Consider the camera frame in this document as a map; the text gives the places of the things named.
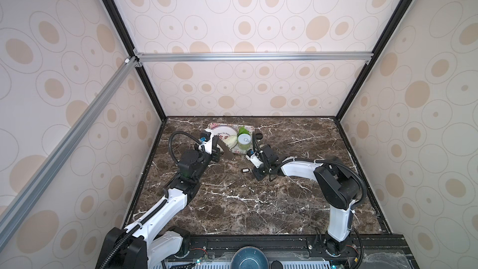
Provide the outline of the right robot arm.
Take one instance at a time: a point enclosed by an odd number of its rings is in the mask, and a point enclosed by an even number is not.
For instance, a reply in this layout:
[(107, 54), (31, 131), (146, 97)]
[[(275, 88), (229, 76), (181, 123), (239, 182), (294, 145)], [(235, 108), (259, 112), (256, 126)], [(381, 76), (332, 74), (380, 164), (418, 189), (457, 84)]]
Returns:
[(332, 244), (344, 244), (352, 231), (354, 209), (367, 197), (364, 181), (335, 156), (280, 159), (270, 145), (259, 143), (262, 138), (260, 132), (254, 132), (252, 148), (246, 153), (246, 158), (254, 166), (255, 178), (261, 181), (266, 176), (289, 176), (317, 183), (330, 205), (327, 240)]

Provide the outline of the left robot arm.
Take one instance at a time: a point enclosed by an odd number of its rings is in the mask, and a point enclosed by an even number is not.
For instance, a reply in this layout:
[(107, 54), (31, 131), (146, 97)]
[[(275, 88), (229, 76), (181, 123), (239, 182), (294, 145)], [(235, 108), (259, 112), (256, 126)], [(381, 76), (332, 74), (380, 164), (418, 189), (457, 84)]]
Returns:
[[(177, 135), (185, 135), (195, 142), (176, 158), (173, 141)], [(190, 234), (172, 228), (160, 232), (167, 223), (183, 210), (200, 189), (200, 179), (211, 162), (219, 162), (220, 137), (211, 129), (201, 132), (199, 138), (176, 131), (168, 141), (168, 150), (178, 167), (173, 178), (163, 189), (163, 196), (138, 220), (123, 229), (113, 228), (104, 239), (96, 264), (98, 269), (151, 269), (174, 255), (189, 254)]]

